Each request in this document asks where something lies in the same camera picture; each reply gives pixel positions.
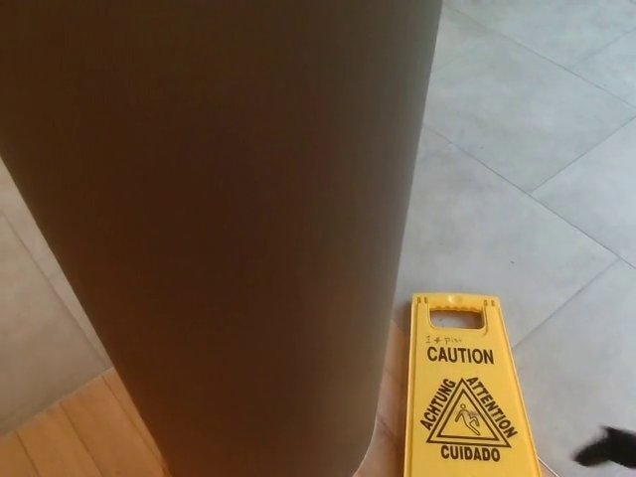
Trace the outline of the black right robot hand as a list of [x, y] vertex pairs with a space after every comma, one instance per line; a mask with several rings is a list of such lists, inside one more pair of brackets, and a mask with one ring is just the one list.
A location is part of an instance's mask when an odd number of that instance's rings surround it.
[[576, 450], [572, 460], [583, 467], [596, 467], [614, 463], [635, 468], [635, 432], [604, 426], [601, 436]]

